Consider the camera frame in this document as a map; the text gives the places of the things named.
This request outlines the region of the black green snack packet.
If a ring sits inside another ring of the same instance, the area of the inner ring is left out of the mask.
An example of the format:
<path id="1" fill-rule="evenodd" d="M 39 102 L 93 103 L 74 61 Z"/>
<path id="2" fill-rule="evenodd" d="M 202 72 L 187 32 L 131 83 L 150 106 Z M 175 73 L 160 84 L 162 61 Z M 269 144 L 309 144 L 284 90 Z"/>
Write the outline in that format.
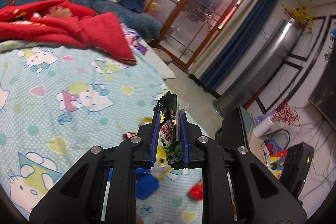
<path id="1" fill-rule="evenodd" d="M 159 114 L 159 137 L 167 164 L 175 170 L 185 169 L 180 129 L 180 120 L 185 109 L 180 105 L 178 96 L 170 91 L 166 92 L 158 100 L 154 112 Z"/>

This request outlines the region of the red plastic wrapper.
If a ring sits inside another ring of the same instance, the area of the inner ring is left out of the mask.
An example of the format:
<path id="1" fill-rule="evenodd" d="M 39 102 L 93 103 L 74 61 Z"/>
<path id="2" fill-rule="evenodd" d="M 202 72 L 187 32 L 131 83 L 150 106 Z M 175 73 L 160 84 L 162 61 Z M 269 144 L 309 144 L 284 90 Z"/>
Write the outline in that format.
<path id="1" fill-rule="evenodd" d="M 189 195 L 198 201 L 203 200 L 203 181 L 197 182 L 190 190 Z"/>

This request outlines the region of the blue wrapper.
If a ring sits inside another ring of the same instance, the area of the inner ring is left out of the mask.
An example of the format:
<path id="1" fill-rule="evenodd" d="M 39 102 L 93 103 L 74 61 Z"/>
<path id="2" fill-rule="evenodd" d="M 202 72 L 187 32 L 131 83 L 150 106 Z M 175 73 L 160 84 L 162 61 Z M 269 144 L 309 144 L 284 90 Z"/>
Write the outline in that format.
<path id="1" fill-rule="evenodd" d="M 157 189 L 159 189 L 158 179 L 150 173 L 137 173 L 135 182 L 135 196 L 137 199 L 146 200 Z"/>

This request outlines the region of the blue curtain right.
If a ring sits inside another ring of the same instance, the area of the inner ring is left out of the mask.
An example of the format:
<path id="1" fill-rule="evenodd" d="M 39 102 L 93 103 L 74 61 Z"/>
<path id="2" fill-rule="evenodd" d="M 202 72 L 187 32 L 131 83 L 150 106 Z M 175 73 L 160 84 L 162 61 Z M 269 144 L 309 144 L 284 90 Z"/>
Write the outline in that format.
<path id="1" fill-rule="evenodd" d="M 216 89 L 229 75 L 268 19 L 278 0 L 243 0 L 215 41 L 189 71 L 205 88 Z"/>

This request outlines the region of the white top coffee table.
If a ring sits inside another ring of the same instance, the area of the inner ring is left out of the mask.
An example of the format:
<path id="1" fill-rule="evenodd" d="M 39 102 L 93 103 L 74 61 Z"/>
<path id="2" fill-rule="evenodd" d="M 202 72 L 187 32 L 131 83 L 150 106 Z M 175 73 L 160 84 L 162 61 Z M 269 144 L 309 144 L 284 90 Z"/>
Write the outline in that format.
<path id="1" fill-rule="evenodd" d="M 145 40 L 142 39 L 139 43 L 146 48 L 146 53 L 144 54 L 145 59 L 154 67 L 162 79 L 167 80 L 176 78 L 174 72 L 163 62 Z"/>

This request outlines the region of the purple cloth on table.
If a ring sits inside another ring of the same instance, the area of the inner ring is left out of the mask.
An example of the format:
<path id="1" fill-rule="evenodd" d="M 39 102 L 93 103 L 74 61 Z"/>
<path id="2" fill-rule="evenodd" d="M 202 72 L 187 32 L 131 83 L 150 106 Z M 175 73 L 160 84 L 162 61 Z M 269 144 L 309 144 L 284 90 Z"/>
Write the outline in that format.
<path id="1" fill-rule="evenodd" d="M 133 29 L 129 29 L 126 27 L 122 27 L 122 30 L 123 34 L 125 35 L 127 44 L 134 47 L 136 50 L 140 51 L 143 55 L 145 55 L 147 52 L 147 47 L 140 43 L 142 37 L 139 35 L 139 33 Z"/>

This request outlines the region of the white vase red flowers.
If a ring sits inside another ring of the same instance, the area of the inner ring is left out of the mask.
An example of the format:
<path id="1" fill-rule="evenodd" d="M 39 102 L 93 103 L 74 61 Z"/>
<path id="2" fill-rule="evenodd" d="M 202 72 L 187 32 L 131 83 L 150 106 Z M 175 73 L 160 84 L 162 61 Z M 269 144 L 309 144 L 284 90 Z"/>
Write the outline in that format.
<path id="1" fill-rule="evenodd" d="M 300 116 L 294 107 L 287 102 L 280 103 L 271 112 L 255 117 L 253 134 L 261 138 L 277 130 L 284 129 L 286 125 L 299 124 Z"/>

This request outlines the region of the Hello Kitty light blue quilt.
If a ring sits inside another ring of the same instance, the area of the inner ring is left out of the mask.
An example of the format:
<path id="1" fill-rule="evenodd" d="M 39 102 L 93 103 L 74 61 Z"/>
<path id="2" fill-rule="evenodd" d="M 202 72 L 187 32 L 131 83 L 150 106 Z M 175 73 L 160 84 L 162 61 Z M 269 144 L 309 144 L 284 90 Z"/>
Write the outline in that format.
<path id="1" fill-rule="evenodd" d="M 49 45 L 1 54 L 1 186 L 24 218 L 91 147 L 115 147 L 151 122 L 168 87 L 132 52 L 134 66 Z"/>

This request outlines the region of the silver tower air conditioner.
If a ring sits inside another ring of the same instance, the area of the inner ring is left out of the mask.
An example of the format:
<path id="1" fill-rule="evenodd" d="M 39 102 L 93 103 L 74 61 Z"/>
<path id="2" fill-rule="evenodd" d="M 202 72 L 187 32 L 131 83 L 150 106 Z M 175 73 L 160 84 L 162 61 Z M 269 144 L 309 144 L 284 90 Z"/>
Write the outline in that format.
<path id="1" fill-rule="evenodd" d="M 213 102 L 215 112 L 225 118 L 232 110 L 251 101 L 285 61 L 297 39 L 294 18 L 280 21 L 252 63 Z"/>

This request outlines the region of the red blanket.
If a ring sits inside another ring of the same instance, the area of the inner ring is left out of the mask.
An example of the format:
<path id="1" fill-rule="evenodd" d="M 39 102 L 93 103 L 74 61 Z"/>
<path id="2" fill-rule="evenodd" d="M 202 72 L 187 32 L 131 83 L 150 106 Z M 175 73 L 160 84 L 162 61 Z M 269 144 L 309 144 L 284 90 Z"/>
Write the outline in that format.
<path id="1" fill-rule="evenodd" d="M 1 9 L 1 40 L 26 40 L 98 48 L 113 59 L 135 65 L 118 17 L 66 0 L 47 0 Z"/>

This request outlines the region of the yellow flowers on conditioner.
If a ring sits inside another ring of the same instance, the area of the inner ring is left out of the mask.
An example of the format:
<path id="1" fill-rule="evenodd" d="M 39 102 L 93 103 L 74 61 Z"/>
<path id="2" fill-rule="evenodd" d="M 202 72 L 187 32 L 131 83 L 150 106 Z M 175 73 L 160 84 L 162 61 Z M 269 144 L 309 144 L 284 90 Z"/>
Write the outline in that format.
<path id="1" fill-rule="evenodd" d="M 294 20 L 294 26 L 298 30 L 303 30 L 308 28 L 311 30 L 311 25 L 313 24 L 313 20 L 317 18 L 317 16 L 310 13 L 310 9 L 304 6 L 297 6 L 295 9 L 290 9 L 284 4 L 281 4 L 285 14 L 289 19 Z"/>

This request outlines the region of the wall mounted black television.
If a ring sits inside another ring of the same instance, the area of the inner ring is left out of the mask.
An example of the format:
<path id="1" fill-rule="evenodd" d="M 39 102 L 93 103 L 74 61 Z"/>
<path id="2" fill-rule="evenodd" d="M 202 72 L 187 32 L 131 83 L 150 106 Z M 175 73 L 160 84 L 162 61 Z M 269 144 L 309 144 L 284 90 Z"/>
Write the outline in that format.
<path id="1" fill-rule="evenodd" d="M 308 101 L 335 130 L 336 121 L 336 63 L 335 47 Z"/>

